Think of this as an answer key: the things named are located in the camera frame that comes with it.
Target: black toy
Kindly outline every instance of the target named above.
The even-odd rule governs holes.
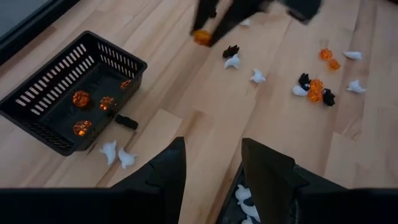
[[[322,90],[323,102],[328,106],[333,106],[335,103],[335,95],[331,93],[331,91],[327,88]]]
[[[213,12],[210,12],[210,18],[212,18],[212,19],[214,19],[215,17],[217,16],[217,8],[216,7],[214,7],[214,11]]]
[[[206,21],[214,14],[214,8],[219,0],[198,0],[198,7],[195,13],[191,34],[202,30]],[[267,12],[267,8],[275,0],[232,0],[232,4],[224,14],[220,23],[211,33],[211,39],[207,46],[214,46],[217,41],[224,37],[235,26],[251,17],[257,12]],[[285,5],[288,13],[302,24],[308,22],[318,13],[322,0],[278,0]]]
[[[137,121],[134,121],[133,119],[130,119],[130,118],[120,115],[120,114],[116,115],[114,121],[118,124],[121,124],[127,128],[131,128],[133,130],[136,130],[138,128]]]
[[[301,88],[303,88],[303,90],[308,91],[310,89],[311,79],[308,77],[307,73],[303,73],[298,79],[298,83],[300,84]]]
[[[230,57],[233,57],[239,52],[239,47],[237,45],[231,47],[229,46],[228,49],[224,50],[223,52],[223,58],[227,59]]]

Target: black plastic basket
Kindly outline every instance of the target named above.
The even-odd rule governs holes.
[[[0,114],[63,156],[84,151],[141,85],[147,64],[98,35],[85,31],[0,102]],[[131,80],[125,89],[122,82]],[[74,92],[83,90],[94,103],[77,108]],[[114,98],[106,110],[104,96]],[[78,121],[92,127],[73,132]]]

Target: orange translucent pumpkin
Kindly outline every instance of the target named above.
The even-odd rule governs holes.
[[[113,102],[113,97],[105,96],[100,101],[99,108],[101,108],[101,110],[107,110],[111,106],[112,102]]]
[[[90,121],[79,121],[73,126],[73,132],[77,136],[84,136],[92,125]]]
[[[332,56],[333,56],[333,52],[331,50],[329,50],[328,48],[321,49],[321,51],[319,52],[319,57],[322,60],[329,60],[332,58]]]
[[[310,82],[310,90],[316,90],[322,92],[323,90],[323,82],[317,78],[311,80]]]
[[[122,84],[120,84],[120,89],[124,90],[130,83],[131,83],[131,80],[122,82]]]
[[[308,95],[307,96],[308,96],[308,99],[311,102],[314,102],[314,103],[318,103],[323,98],[322,91],[312,90],[312,89],[310,89],[308,91]]]
[[[334,58],[329,60],[329,68],[333,71],[339,69],[341,65],[338,63],[338,61]]]
[[[73,104],[77,107],[84,107],[88,104],[89,101],[90,96],[85,91],[79,90],[73,95]]]
[[[196,30],[193,32],[193,40],[199,45],[208,46],[210,39],[211,34],[205,30]]]

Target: wooden floor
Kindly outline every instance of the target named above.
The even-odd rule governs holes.
[[[253,138],[345,187],[398,187],[398,6],[384,0],[326,0],[303,26],[281,6],[257,14],[215,47],[188,35],[197,0],[82,0],[0,67],[4,97],[84,30],[92,30],[148,63],[141,89],[123,108],[140,124],[110,124],[92,151],[62,157],[0,118],[1,187],[112,186],[185,136],[187,183],[180,223],[214,223],[240,163],[240,139]],[[221,1],[218,18],[226,9]],[[320,42],[341,62],[329,72]],[[239,45],[239,70],[223,68],[222,52]],[[345,59],[361,51],[362,61]],[[252,69],[266,82],[249,81]],[[292,94],[299,75],[323,80],[336,105]],[[366,94],[345,90],[359,79]],[[108,167],[98,149],[139,154],[136,164]]]

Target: white ghost figurine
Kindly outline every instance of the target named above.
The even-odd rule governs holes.
[[[293,93],[294,93],[294,95],[297,95],[297,96],[307,96],[308,95],[308,92],[307,91],[305,91],[301,86],[299,86],[299,85],[294,85],[294,87],[293,87]]]
[[[122,162],[122,167],[125,169],[127,166],[131,166],[135,163],[137,154],[126,153],[124,148],[119,149],[118,156]]]
[[[251,25],[251,20],[250,19],[245,19],[239,25],[241,25],[241,26],[250,26]]]
[[[111,165],[116,158],[116,140],[113,142],[106,142],[99,151],[108,158],[108,166]]]
[[[343,52],[343,54],[353,60],[361,60],[362,54],[361,52]]]
[[[253,217],[257,222],[261,222],[260,221],[260,216],[259,213],[257,212],[256,206],[247,206],[243,203],[243,201],[238,201],[238,205],[241,206],[242,211],[246,214],[249,215],[251,217]]]
[[[242,221],[242,224],[253,224],[249,215],[247,215],[246,219]]]
[[[262,75],[261,71],[258,69],[253,69],[254,75],[250,78],[250,81],[254,81],[255,83],[262,83],[266,80],[266,78]]]
[[[239,64],[241,63],[241,60],[238,57],[238,54],[234,55],[234,57],[229,58],[225,64],[224,68],[228,68],[229,66],[233,66],[236,69],[239,69]]]
[[[235,197],[238,201],[244,201],[251,197],[250,189],[244,188],[242,185],[238,185],[238,189],[235,191]]]
[[[353,91],[355,93],[364,93],[366,91],[366,89],[362,88],[359,85],[359,80],[355,80],[355,81],[350,82],[349,85],[348,85],[347,90],[348,91]]]

